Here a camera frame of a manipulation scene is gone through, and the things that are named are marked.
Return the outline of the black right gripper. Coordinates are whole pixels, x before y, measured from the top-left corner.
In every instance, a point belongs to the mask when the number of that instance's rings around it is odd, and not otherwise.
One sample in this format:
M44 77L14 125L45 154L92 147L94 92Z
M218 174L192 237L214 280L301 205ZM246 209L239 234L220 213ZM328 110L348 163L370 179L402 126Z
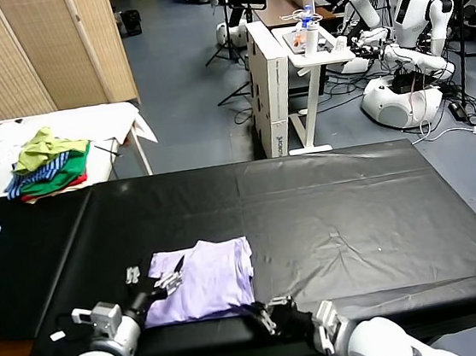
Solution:
M253 303L241 306L239 313L260 332L287 340L313 342L313 313L303 312L290 295L275 296L267 305Z

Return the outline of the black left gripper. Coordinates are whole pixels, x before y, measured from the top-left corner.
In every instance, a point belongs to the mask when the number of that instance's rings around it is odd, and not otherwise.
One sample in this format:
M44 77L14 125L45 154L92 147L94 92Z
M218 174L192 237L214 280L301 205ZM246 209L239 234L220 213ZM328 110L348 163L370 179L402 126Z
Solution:
M167 299L182 284L184 260L183 255L171 272L162 273L158 279L139 279L140 268L127 267L125 283L130 286L128 299L123 305L123 315L132 318L137 324L144 323L152 304Z

